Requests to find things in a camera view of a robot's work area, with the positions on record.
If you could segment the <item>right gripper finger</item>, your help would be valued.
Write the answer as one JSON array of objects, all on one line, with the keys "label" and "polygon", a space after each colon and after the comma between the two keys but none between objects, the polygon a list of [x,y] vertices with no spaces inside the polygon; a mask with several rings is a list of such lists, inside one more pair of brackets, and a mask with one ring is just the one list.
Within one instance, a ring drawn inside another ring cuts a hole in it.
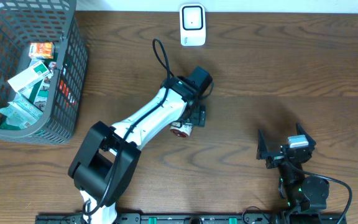
[{"label": "right gripper finger", "polygon": [[266,159],[269,155],[268,149],[267,149],[267,145],[264,139],[264,135],[262,133],[262,131],[259,129],[258,130],[258,146],[257,146],[257,155],[256,155],[256,159],[258,160],[262,160],[262,159]]},{"label": "right gripper finger", "polygon": [[316,141],[303,129],[300,123],[296,123],[296,132],[298,135],[304,135],[310,146],[316,145]]}]

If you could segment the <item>green lid jar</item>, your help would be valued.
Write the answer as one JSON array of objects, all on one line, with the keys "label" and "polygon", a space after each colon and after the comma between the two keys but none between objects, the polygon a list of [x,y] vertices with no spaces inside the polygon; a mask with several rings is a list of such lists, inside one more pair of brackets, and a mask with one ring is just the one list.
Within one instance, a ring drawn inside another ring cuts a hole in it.
[{"label": "green lid jar", "polygon": [[181,122],[172,122],[170,132],[181,138],[188,138],[193,130],[192,124],[183,124]]}]

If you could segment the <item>light teal wipes packet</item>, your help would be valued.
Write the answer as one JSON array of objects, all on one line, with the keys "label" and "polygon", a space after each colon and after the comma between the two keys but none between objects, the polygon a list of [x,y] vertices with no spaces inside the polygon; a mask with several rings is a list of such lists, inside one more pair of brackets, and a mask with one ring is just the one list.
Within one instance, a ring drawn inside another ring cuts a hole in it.
[{"label": "light teal wipes packet", "polygon": [[7,107],[0,109],[0,113],[4,116],[0,128],[8,130],[29,128],[43,115],[41,110],[22,95],[16,95]]}]

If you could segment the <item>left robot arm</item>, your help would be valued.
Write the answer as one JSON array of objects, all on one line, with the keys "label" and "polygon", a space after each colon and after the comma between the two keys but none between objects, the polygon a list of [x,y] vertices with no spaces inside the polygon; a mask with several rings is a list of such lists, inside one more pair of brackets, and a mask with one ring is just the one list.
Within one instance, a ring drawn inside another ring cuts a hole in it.
[{"label": "left robot arm", "polygon": [[201,67],[189,77],[168,77],[130,117],[110,126],[99,121],[89,129],[68,170],[84,200],[82,223],[114,223],[116,202],[128,188],[144,146],[168,125],[186,134],[203,127],[201,101],[212,83]]}]

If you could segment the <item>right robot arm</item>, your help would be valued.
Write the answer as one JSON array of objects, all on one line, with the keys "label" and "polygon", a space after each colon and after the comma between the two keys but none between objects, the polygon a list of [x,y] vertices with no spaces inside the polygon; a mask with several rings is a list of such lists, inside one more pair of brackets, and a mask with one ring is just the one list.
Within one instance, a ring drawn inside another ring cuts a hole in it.
[{"label": "right robot arm", "polygon": [[297,212],[319,212],[327,207],[328,181],[308,175],[302,168],[302,164],[312,158],[315,145],[315,140],[299,123],[296,124],[296,135],[288,137],[287,143],[278,151],[269,150],[262,131],[258,131],[256,159],[264,160],[268,169],[279,170],[279,191],[288,200],[289,207]]}]

